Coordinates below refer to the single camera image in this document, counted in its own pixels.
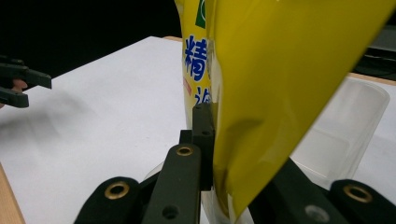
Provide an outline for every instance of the transparent container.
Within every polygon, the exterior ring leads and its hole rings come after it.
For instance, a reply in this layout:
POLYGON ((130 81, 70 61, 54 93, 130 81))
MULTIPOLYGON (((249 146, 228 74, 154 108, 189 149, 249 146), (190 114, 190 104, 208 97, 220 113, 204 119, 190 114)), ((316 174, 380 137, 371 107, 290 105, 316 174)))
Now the transparent container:
POLYGON ((290 157, 325 189, 351 178, 388 103, 382 88, 347 77, 290 157))

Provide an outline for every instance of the white table surface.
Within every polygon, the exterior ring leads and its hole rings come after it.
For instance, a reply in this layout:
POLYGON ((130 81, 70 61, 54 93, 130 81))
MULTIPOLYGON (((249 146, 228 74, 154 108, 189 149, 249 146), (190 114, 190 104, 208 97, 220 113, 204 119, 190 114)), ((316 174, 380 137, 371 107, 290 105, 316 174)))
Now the white table surface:
MULTIPOLYGON (((0 162, 26 223, 72 223, 105 180, 142 181, 186 128, 181 43, 149 37, 0 110, 0 162)), ((396 87, 355 179, 396 203, 396 87)))

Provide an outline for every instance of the black mechanical part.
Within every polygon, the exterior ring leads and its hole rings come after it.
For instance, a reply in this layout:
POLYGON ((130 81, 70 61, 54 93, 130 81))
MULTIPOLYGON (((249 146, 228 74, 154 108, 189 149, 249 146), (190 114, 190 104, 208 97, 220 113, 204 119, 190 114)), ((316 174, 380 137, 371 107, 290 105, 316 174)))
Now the black mechanical part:
POLYGON ((291 159, 248 208, 256 224, 348 223, 291 159))
POLYGON ((192 143, 192 130, 181 130, 180 137, 178 139, 179 144, 191 144, 192 143))
POLYGON ((361 182, 334 181, 328 197, 350 223, 396 223, 396 206, 361 182))
POLYGON ((172 147, 151 194, 144 224, 199 223, 201 149, 192 144, 172 147))
POLYGON ((139 218, 139 222, 142 222, 143 216, 146 214, 146 210, 149 206, 149 200, 151 199, 151 193, 154 190, 155 185, 157 184, 158 176, 160 172, 155 175, 150 176, 145 179, 142 183, 140 183, 140 206, 141 206, 141 214, 139 218))
POLYGON ((29 98, 24 93, 0 87, 0 104, 25 108, 29 106, 29 98))
POLYGON ((199 104, 192 109, 192 143, 202 150, 201 190, 211 190, 215 129, 210 104, 199 104))
POLYGON ((13 91, 13 79, 21 79, 28 84, 51 88, 51 77, 47 74, 29 69, 19 59, 10 59, 0 55, 0 103, 18 108, 29 106, 26 94, 13 91))
POLYGON ((131 178, 108 179, 84 203, 75 223, 139 223, 139 194, 139 184, 131 178))

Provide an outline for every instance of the screw hole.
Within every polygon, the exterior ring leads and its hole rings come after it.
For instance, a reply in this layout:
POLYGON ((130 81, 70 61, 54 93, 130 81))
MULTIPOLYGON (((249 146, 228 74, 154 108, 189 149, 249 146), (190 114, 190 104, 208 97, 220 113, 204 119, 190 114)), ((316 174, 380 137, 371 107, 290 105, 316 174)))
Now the screw hole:
POLYGON ((370 203, 373 200, 373 196, 369 191, 355 185, 346 185, 344 193, 360 203, 370 203))
POLYGON ((124 181, 119 181, 109 185, 105 191, 105 196, 110 200, 116 200, 125 196, 129 191, 129 185, 124 181))
POLYGON ((177 149, 177 155, 179 156, 190 156, 193 150, 190 147, 181 147, 177 149))
POLYGON ((305 208, 305 213, 318 223, 327 223, 330 220, 329 214, 325 210, 313 204, 305 208))
POLYGON ((175 219, 178 216, 178 209, 174 205, 168 205, 163 209, 163 217, 166 219, 175 219))

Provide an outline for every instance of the yellow plastic bag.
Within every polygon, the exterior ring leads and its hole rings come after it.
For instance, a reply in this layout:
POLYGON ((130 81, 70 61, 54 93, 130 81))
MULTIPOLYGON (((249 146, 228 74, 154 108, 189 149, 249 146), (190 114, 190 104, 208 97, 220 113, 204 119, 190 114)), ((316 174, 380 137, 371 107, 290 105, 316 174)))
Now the yellow plastic bag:
POLYGON ((187 125, 192 123, 192 108, 210 102, 207 73, 205 0, 175 0, 183 34, 183 85, 187 125))
MULTIPOLYGON (((176 2, 184 63, 198 0, 176 2)), ((199 2, 206 36, 195 34, 207 43, 217 131, 215 189, 235 222, 297 146, 396 0, 199 2)), ((191 105, 186 98, 188 110, 191 105)))

